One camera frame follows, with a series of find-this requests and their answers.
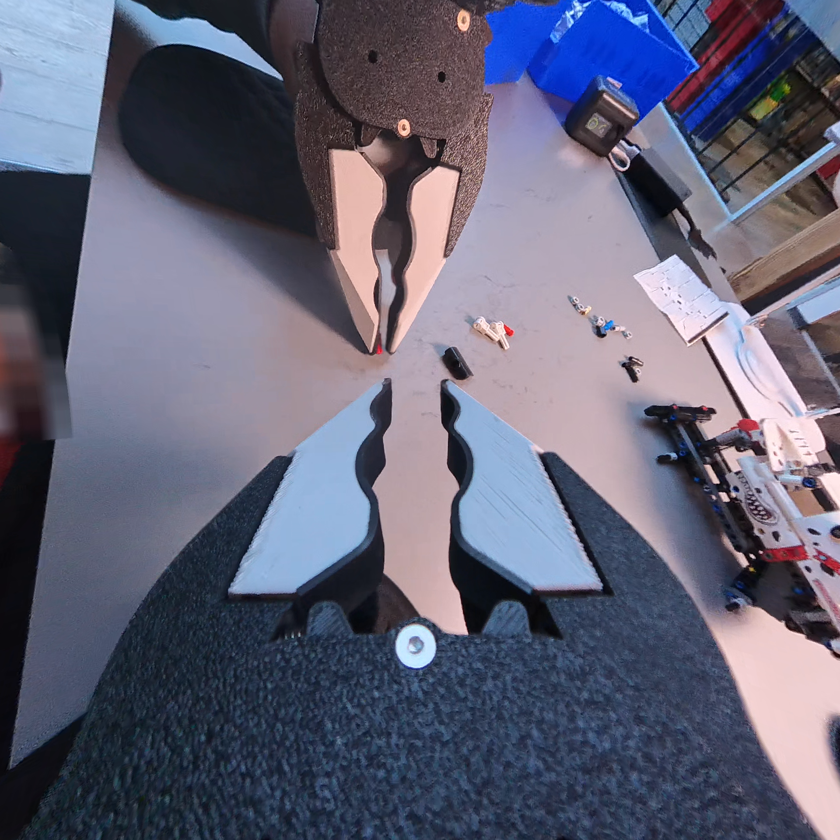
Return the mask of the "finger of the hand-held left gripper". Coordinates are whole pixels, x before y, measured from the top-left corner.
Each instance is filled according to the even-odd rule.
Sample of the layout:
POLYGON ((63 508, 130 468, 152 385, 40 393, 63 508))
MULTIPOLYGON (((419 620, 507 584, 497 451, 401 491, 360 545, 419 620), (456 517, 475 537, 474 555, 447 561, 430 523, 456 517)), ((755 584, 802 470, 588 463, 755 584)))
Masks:
POLYGON ((380 336, 381 270, 374 233, 385 207, 385 180, 357 150, 330 150, 334 245, 329 248, 353 324, 370 354, 380 336))
POLYGON ((401 249, 392 270, 395 296, 388 313, 385 348, 405 339, 446 261, 459 173, 438 165, 409 186, 401 249))

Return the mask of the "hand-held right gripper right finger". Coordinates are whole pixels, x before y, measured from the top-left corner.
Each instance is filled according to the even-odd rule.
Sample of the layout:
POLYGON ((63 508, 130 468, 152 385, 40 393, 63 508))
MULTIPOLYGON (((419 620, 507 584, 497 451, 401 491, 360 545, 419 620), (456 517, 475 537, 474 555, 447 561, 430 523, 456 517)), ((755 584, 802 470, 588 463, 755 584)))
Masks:
POLYGON ((513 602, 526 630, 560 634, 549 602, 603 596, 603 576, 543 450, 456 383, 440 384, 451 504, 448 567, 468 634, 513 602))

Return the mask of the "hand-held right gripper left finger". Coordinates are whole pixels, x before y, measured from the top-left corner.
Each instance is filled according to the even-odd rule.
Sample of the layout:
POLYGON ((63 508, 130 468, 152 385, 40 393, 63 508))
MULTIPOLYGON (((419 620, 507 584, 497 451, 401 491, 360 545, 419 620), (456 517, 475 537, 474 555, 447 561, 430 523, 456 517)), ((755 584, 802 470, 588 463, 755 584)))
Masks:
POLYGON ((385 378, 297 446, 228 587, 234 601, 283 601, 305 623, 333 602, 362 625, 384 573, 374 484, 385 467, 392 381, 385 378))

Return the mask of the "cluster of small lego pieces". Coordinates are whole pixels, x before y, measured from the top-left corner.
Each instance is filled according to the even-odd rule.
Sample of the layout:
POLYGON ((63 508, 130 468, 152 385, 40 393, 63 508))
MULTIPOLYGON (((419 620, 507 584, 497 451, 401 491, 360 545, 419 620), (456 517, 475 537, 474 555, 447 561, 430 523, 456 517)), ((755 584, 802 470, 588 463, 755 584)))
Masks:
MULTIPOLYGON (((626 341, 633 339, 634 334, 632 331, 615 322, 613 319, 606 319, 595 315, 592 307, 584 304, 578 297, 568 296, 568 301, 575 312, 588 321, 596 338, 605 340, 611 335, 620 335, 626 341)), ((619 366, 626 372, 632 383, 640 382, 640 371, 644 368, 644 362, 640 358, 631 353, 627 353, 619 360, 619 366)))

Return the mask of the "white lego monster truck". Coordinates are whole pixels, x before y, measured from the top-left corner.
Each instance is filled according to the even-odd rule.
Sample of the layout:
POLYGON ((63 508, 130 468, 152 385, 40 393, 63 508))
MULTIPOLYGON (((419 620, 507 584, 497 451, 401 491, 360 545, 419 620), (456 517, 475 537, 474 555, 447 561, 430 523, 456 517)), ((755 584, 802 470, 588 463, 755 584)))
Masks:
POLYGON ((838 467, 820 459, 802 421, 742 418, 709 436, 713 407, 651 405, 644 414, 671 444, 657 462, 683 466, 746 561, 724 590, 726 611, 756 606, 764 575, 784 566, 792 583, 783 624, 838 659, 838 467))

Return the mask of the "blue plastic bin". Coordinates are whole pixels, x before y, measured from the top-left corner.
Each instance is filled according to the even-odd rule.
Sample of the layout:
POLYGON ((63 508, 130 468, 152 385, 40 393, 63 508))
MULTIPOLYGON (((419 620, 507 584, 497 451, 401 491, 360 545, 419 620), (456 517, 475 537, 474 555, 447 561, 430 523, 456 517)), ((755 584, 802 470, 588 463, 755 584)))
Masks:
POLYGON ((624 1, 560 2, 559 19, 528 64, 542 91, 576 102, 597 76, 610 78, 634 100, 644 119, 697 69, 655 7, 624 1))
POLYGON ((531 59, 550 38, 562 11, 561 2, 516 2, 488 14, 492 40, 486 48, 485 83, 519 81, 531 59))

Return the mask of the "black wrist rest pad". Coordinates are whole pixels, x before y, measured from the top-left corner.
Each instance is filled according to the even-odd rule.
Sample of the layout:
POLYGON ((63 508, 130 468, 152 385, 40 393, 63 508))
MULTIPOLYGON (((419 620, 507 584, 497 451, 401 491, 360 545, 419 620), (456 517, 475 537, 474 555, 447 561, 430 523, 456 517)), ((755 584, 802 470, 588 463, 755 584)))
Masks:
POLYGON ((163 185, 317 236, 280 79, 208 49, 157 47, 128 80, 119 129, 133 162, 163 185))

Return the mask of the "black box green mark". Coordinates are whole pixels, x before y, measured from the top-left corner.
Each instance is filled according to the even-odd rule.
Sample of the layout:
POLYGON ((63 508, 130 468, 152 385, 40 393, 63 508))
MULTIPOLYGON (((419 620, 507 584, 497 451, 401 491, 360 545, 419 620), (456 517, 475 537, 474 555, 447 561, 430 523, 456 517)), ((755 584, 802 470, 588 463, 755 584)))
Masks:
POLYGON ((638 121, 635 100, 614 80, 598 75, 572 105, 563 129, 588 151, 606 158, 638 121))

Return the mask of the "black power adapter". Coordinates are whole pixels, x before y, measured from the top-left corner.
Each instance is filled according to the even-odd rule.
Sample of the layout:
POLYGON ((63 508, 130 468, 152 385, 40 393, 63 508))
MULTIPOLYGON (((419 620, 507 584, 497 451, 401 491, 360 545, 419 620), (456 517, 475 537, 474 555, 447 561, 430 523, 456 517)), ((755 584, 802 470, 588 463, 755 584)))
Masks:
POLYGON ((688 185, 653 149, 636 152, 624 175, 658 217, 666 217, 685 207, 685 201, 692 196, 688 185))

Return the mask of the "white sticker sheet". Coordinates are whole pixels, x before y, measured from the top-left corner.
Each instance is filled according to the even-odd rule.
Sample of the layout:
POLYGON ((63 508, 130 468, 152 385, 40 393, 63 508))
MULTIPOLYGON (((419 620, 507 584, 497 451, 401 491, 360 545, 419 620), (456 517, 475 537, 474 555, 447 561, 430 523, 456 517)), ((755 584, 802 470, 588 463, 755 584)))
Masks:
POLYGON ((677 255, 633 278, 686 346, 703 339, 729 315, 725 303, 677 255))

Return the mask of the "grey wood panel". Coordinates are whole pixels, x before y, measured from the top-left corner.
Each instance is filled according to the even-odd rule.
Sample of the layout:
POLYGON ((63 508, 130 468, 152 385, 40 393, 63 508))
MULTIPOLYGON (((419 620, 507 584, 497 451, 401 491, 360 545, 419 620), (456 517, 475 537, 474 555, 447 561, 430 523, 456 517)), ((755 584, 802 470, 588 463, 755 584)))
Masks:
POLYGON ((91 173, 113 1, 1 2, 3 164, 91 173))

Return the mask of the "shelf of coloured bins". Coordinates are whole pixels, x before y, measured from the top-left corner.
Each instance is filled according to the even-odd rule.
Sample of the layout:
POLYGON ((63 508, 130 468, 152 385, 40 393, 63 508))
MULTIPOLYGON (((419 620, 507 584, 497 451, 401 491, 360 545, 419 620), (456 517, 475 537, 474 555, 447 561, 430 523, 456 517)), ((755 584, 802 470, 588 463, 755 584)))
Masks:
POLYGON ((656 2, 698 68, 666 100, 703 149, 736 121, 769 130, 838 107, 838 1, 656 2))

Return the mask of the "wooden post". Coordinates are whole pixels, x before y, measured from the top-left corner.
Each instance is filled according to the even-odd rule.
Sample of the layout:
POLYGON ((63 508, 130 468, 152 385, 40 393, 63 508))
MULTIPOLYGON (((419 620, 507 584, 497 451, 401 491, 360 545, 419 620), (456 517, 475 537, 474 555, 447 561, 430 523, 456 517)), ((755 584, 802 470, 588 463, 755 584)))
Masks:
POLYGON ((839 210, 818 219, 768 255, 730 274, 728 282, 746 308, 761 308, 839 264, 839 210))

